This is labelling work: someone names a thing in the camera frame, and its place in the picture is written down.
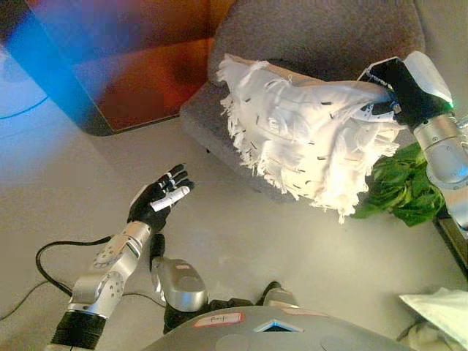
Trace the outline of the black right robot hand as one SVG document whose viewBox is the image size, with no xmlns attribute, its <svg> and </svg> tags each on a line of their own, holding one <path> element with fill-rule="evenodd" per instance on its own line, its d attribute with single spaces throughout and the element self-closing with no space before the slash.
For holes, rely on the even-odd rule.
<svg viewBox="0 0 468 351">
<path fill-rule="evenodd" d="M 400 107 L 393 119 L 412 131 L 432 118 L 453 115 L 453 98 L 446 82 L 433 61 L 420 51 L 405 59 L 394 56 L 375 62 L 358 80 L 389 90 L 392 101 Z"/>
</svg>

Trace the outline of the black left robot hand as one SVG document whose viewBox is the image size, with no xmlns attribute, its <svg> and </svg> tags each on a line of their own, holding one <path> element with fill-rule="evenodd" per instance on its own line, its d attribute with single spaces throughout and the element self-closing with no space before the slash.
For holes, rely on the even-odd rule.
<svg viewBox="0 0 468 351">
<path fill-rule="evenodd" d="M 174 166 L 137 193 L 131 203 L 127 222 L 142 222 L 150 227 L 151 232 L 159 232 L 166 225 L 172 207 L 194 187 L 185 164 Z"/>
</svg>

